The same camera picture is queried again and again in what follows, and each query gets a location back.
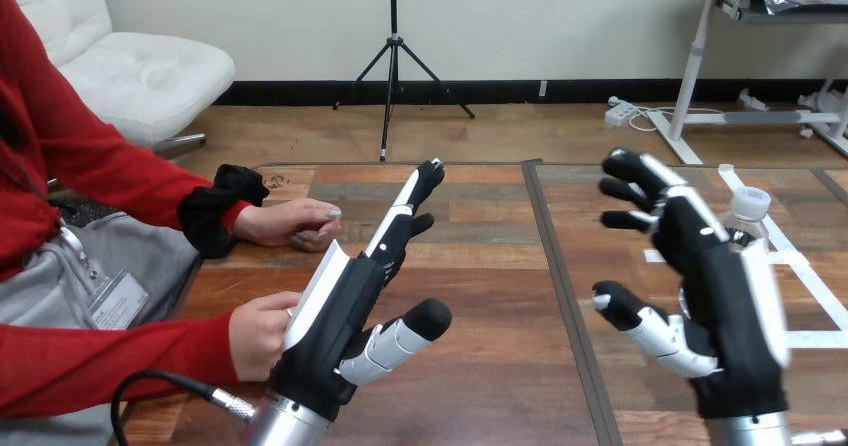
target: woman's hand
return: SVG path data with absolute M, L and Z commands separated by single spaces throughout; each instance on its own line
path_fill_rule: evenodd
M 314 199 L 295 199 L 286 203 L 242 210 L 233 226 L 233 234 L 261 246 L 293 245 L 311 253 L 327 249 L 341 230 L 339 208 Z
M 230 354 L 241 382 L 265 381 L 283 353 L 291 316 L 286 312 L 300 301 L 300 293 L 285 291 L 256 298 L 230 317 Z

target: robotic hand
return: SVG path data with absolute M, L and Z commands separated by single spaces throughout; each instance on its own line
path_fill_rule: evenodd
M 292 314 L 286 349 L 271 371 L 262 404 L 247 418 L 243 444 L 320 444 L 358 386 L 385 376 L 448 329 L 450 310 L 428 299 L 386 324 L 362 330 L 380 292 L 400 269 L 408 241 L 433 225 L 432 215 L 414 216 L 444 176 L 439 160 L 419 166 L 357 258 L 336 242 L 330 246 Z
M 727 231 L 698 193 L 649 155 L 615 149 L 603 169 L 615 179 L 601 180 L 601 192 L 640 211 L 607 211 L 601 222 L 651 235 L 683 278 L 691 319 L 611 281 L 594 286 L 595 308 L 688 379 L 712 444 L 791 445 L 782 386 L 789 364 L 786 318 L 764 240 L 731 249 Z

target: wooden table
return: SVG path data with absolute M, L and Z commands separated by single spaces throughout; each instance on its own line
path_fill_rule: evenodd
M 600 194 L 600 168 L 540 165 L 536 170 L 624 444 L 707 444 L 688 386 L 615 331 L 591 302 L 592 285 L 609 279 L 678 312 L 679 276 L 665 264 L 646 261 L 645 250 L 652 246 L 644 235 L 607 230 L 598 223 L 599 211 L 628 209 L 626 203 Z M 727 210 L 732 192 L 716 168 L 676 171 L 698 188 L 714 211 Z M 825 182 L 833 182 L 828 181 L 830 174 L 848 185 L 848 174 L 806 169 L 742 169 L 736 174 L 745 185 L 771 194 L 771 218 L 841 303 L 848 304 L 848 275 L 843 272 L 848 264 L 848 207 L 843 200 L 848 198 L 838 185 L 830 184 L 834 193 Z M 775 269 L 790 331 L 839 331 L 790 266 Z M 848 349 L 793 349 L 785 376 L 793 431 L 848 426 L 846 368 Z
M 344 213 L 340 242 L 358 254 L 414 166 L 267 167 L 266 204 L 311 197 Z M 448 166 L 421 212 L 435 226 L 407 248 L 371 319 L 427 297 L 453 312 L 439 341 L 362 387 L 327 445 L 596 445 L 551 275 L 519 165 Z M 256 296 L 301 291 L 320 255 L 240 245 L 207 261 L 182 309 L 201 318 Z M 235 390 L 257 399 L 261 389 Z M 237 444 L 244 426 L 194 398 L 139 405 L 133 445 Z
M 311 197 L 340 206 L 340 242 L 357 254 L 413 169 L 259 171 L 271 189 L 266 204 Z M 730 191 L 714 169 L 680 171 L 717 210 L 726 208 Z M 738 171 L 746 184 L 772 193 L 774 220 L 845 304 L 848 279 L 839 265 L 848 259 L 848 207 L 816 174 Z M 830 187 L 848 185 L 848 174 L 830 174 L 822 176 L 834 179 Z M 705 445 L 685 383 L 592 310 L 590 288 L 598 280 L 620 280 L 669 309 L 679 281 L 665 265 L 645 261 L 646 238 L 600 226 L 601 210 L 621 206 L 598 193 L 600 177 L 594 166 L 449 165 L 445 183 L 422 208 L 436 225 L 409 245 L 371 319 L 385 321 L 432 296 L 451 308 L 453 324 L 391 375 L 360 388 L 325 444 Z M 180 317 L 303 290 L 319 261 L 292 249 L 239 245 L 228 258 L 204 264 Z M 790 329 L 838 329 L 791 269 L 777 270 Z M 848 416 L 848 386 L 840 381 L 848 352 L 803 349 L 793 357 L 786 381 L 793 427 L 848 425 L 841 419 Z M 257 400 L 262 388 L 233 391 Z M 243 429 L 186 395 L 138 404 L 127 424 L 134 446 L 238 444 Z

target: badge holder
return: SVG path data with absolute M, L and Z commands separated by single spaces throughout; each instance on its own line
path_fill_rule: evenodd
M 75 259 L 86 272 L 94 301 L 88 306 L 94 326 L 104 330 L 124 330 L 138 323 L 139 313 L 150 300 L 150 293 L 126 269 L 110 274 L 97 260 L 89 258 L 82 242 L 59 222 L 62 242 L 74 252 Z

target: black tripod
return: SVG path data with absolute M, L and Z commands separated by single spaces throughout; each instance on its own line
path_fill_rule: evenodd
M 398 36 L 397 0 L 392 0 L 392 36 L 386 39 L 386 45 L 383 46 L 383 49 L 381 49 L 379 53 L 377 53 L 377 56 L 374 57 L 374 60 L 371 61 L 371 64 L 369 64 L 368 67 L 365 68 L 365 71 L 363 71 L 362 74 L 360 74 L 359 77 L 356 78 L 356 81 L 353 82 L 353 84 L 350 86 L 350 89 L 348 89 L 347 93 L 342 97 L 342 99 L 336 101 L 336 104 L 333 105 L 333 110 L 339 109 L 339 106 L 343 102 L 347 101 L 348 98 L 350 98 L 354 94 L 354 92 L 356 92 L 357 86 L 362 83 L 362 78 L 364 78 L 365 75 L 368 74 L 369 71 L 371 71 L 371 68 L 373 68 L 374 65 L 377 64 L 377 61 L 379 61 L 380 58 L 383 57 L 383 54 L 385 54 L 386 51 L 389 50 L 389 48 L 391 48 L 391 53 L 389 57 L 389 81 L 386 85 L 386 116 L 383 120 L 383 142 L 380 145 L 381 162 L 386 161 L 386 140 L 389 135 L 389 120 L 392 117 L 392 91 L 394 91 L 394 94 L 398 94 L 400 92 L 400 85 L 398 84 L 398 48 L 402 48 L 404 51 L 406 51 L 406 53 L 409 54 L 409 56 L 411 56 L 416 63 L 418 63 L 418 66 L 421 66 L 421 69 L 426 71 L 427 74 L 429 74 L 430 77 L 433 78 L 433 81 L 436 82 L 436 84 L 442 89 L 445 95 L 450 98 L 454 103 L 459 104 L 459 107 L 464 109 L 465 112 L 468 113 L 469 116 L 471 116 L 471 119 L 474 119 L 474 113 L 472 113 L 471 110 L 465 106 L 465 104 L 463 104 L 454 97 L 454 95 L 451 93 L 450 88 L 448 88 L 448 86 L 443 83 L 442 80 L 436 77 L 436 75 L 432 71 L 430 71 L 430 68 L 428 68 L 423 61 L 418 59 L 418 56 L 416 56 L 415 53 L 413 53 L 412 50 L 409 49 L 409 46 L 407 46 L 406 43 L 403 42 L 403 38 Z

